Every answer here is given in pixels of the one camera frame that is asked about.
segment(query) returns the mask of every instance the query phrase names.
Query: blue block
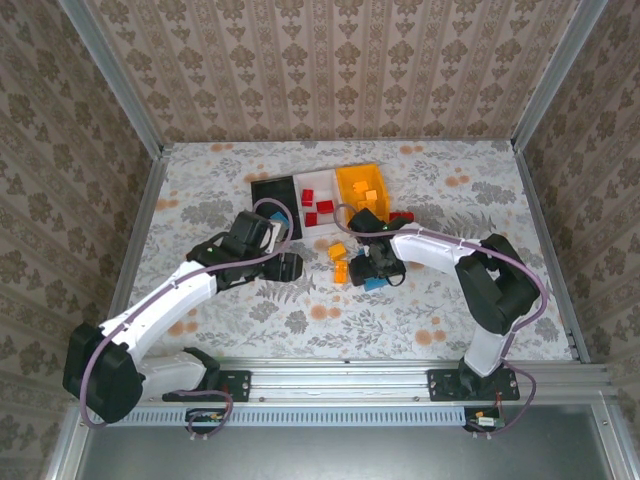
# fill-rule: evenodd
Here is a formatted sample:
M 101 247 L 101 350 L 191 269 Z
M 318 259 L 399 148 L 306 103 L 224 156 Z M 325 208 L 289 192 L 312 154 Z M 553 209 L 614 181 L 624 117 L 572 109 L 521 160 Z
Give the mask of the blue block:
M 286 228 L 289 228 L 289 220 L 287 220 L 287 217 L 282 212 L 276 212 L 271 215 L 270 218 L 271 220 L 280 220 L 282 223 L 284 223 L 284 226 Z
M 367 278 L 364 281 L 364 291 L 375 290 L 389 285 L 386 278 Z

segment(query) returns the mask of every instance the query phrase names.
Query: toy block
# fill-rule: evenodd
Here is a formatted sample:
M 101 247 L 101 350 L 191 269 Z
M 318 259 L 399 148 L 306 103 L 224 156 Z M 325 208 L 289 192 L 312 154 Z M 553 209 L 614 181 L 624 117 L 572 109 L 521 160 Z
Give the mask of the toy block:
M 347 256 L 347 249 L 344 248 L 344 245 L 341 243 L 336 243 L 335 245 L 331 245 L 329 247 L 329 258 L 332 262 L 337 262 L 338 260 L 342 260 Z
M 305 227 L 315 227 L 318 224 L 318 214 L 316 212 L 307 212 L 304 216 Z
M 405 217 L 410 222 L 413 222 L 414 216 L 411 212 L 391 212 L 389 213 L 389 221 L 391 222 L 396 217 Z
M 289 220 L 287 220 L 287 217 L 285 216 L 284 213 L 276 212 L 273 215 L 271 215 L 269 218 L 271 220 L 280 220 L 282 223 L 284 223 L 285 228 L 289 228 Z
M 386 278 L 367 278 L 364 281 L 364 291 L 375 290 L 376 288 L 382 288 L 385 285 L 389 285 Z
M 348 280 L 348 264 L 344 260 L 336 262 L 336 268 L 333 276 L 334 283 L 347 283 Z
M 309 190 L 309 189 L 302 190 L 301 203 L 303 207 L 313 207 L 313 190 Z
M 375 214 L 376 213 L 375 200 L 360 200 L 358 202 L 358 211 L 364 210 L 365 208 L 368 208 L 369 210 L 371 210 L 371 213 Z
M 318 210 L 318 213 L 322 213 L 322 214 L 333 213 L 333 202 L 331 200 L 326 200 L 324 202 L 317 202 L 316 210 Z
M 356 193 L 364 193 L 369 190 L 369 184 L 365 181 L 356 182 L 353 184 L 353 191 Z

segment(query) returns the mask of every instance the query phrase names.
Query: red block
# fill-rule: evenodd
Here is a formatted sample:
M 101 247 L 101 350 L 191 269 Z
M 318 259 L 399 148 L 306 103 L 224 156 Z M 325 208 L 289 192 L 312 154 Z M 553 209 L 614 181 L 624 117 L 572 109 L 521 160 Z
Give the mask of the red block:
M 305 227 L 315 227 L 318 224 L 318 214 L 315 212 L 307 212 L 304 216 Z
M 316 203 L 316 209 L 318 213 L 333 213 L 333 202 L 331 200 L 327 200 L 325 202 Z
M 302 191 L 302 206 L 313 207 L 313 190 Z
M 391 212 L 389 214 L 389 221 L 391 222 L 396 217 L 405 217 L 410 222 L 413 222 L 413 213 L 411 212 Z

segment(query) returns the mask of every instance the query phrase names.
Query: metal edge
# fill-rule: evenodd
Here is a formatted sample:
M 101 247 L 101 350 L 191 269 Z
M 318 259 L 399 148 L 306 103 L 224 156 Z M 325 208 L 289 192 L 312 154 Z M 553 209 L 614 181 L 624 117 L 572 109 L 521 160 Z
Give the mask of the metal edge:
M 165 180 L 168 156 L 169 152 L 164 151 L 160 160 L 151 164 L 151 171 L 147 178 L 147 184 L 144 189 L 144 194 L 142 195 L 138 215 L 136 216 L 136 221 L 131 231 L 127 253 L 124 256 L 118 283 L 113 292 L 108 318 L 113 318 L 127 309 L 129 297 L 131 296 L 133 284 L 136 279 L 138 265 L 140 264 L 140 258 L 142 257 L 144 245 L 147 240 L 149 227 L 151 226 L 155 205 Z
M 88 435 L 89 429 L 80 423 L 78 407 L 69 408 L 44 477 L 46 480 L 73 480 L 77 477 Z
M 624 419 L 619 405 L 608 405 L 607 409 L 609 410 L 613 430 L 618 437 L 622 453 L 627 459 L 632 478 L 638 479 L 640 478 L 640 460 L 638 459 L 638 452 L 633 446 L 633 440 L 631 440 L 629 424 Z
M 620 407 L 602 398 L 592 405 L 592 411 L 613 478 L 640 478 L 638 457 Z
M 553 287 L 556 301 L 558 302 L 558 310 L 571 331 L 579 360 L 582 363 L 590 363 L 591 358 L 587 351 L 587 345 L 584 341 L 580 324 L 578 323 L 578 317 L 576 317 L 576 312 L 573 309 L 571 298 L 569 297 L 567 284 L 562 276 L 560 263 L 558 262 L 556 251 L 553 248 L 551 235 L 549 234 L 549 229 L 547 228 L 547 223 L 545 222 L 544 214 L 542 213 L 542 207 L 540 206 L 540 201 L 538 200 L 524 153 L 522 150 L 516 149 L 515 155 L 516 164 L 518 165 L 520 177 L 522 178 L 524 192 L 527 197 L 527 201 L 529 202 L 531 216 L 533 217 L 533 224 L 535 226 L 536 233 L 538 234 L 538 239 L 540 240 L 540 246 L 542 247 L 542 255 L 544 256 L 545 263 L 547 264 L 547 272 L 549 273 L 551 286 Z
M 513 132 L 516 149 L 524 150 L 529 143 L 606 5 L 607 0 L 588 0 L 578 5 Z
M 60 4 L 71 20 L 82 42 L 87 47 L 118 103 L 127 114 L 131 125 L 138 134 L 153 160 L 160 157 L 162 140 L 147 111 L 133 90 L 129 80 L 120 68 L 109 43 L 102 34 L 98 22 L 93 17 L 87 3 L 79 0 L 60 0 Z
M 344 362 L 279 362 L 265 365 L 253 359 L 234 361 L 233 369 L 251 370 L 249 404 L 260 406 L 470 406 L 482 402 L 431 402 L 426 373 L 430 369 L 451 368 L 451 361 L 399 361 L 401 365 L 386 365 L 383 361 Z M 615 401 L 615 389 L 605 365 L 579 362 L 514 362 L 536 379 L 536 405 L 591 405 L 603 395 Z M 223 360 L 222 368 L 229 363 Z M 531 382 L 518 376 L 521 398 L 513 405 L 522 405 L 531 392 Z M 139 406 L 176 405 L 144 402 Z

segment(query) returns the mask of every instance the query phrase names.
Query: black mounting plate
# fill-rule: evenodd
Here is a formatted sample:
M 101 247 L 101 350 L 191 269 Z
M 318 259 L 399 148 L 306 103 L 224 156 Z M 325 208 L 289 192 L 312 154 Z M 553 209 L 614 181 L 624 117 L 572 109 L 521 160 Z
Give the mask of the black mounting plate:
M 249 370 L 221 370 L 215 390 L 227 392 L 236 403 L 249 401 L 251 393 L 251 372 Z M 197 397 L 187 397 L 175 393 L 166 393 L 162 396 L 165 402 L 202 403 L 202 402 L 224 402 L 219 395 L 198 395 Z
M 464 388 L 461 388 L 460 373 L 457 368 L 429 370 L 427 371 L 427 386 L 429 387 L 430 400 L 432 402 L 493 402 L 496 400 L 496 391 L 500 394 L 502 401 L 520 400 L 518 381 L 513 370 L 501 368 L 491 376 L 493 381 L 490 384 L 487 384 L 477 395 L 470 396 Z

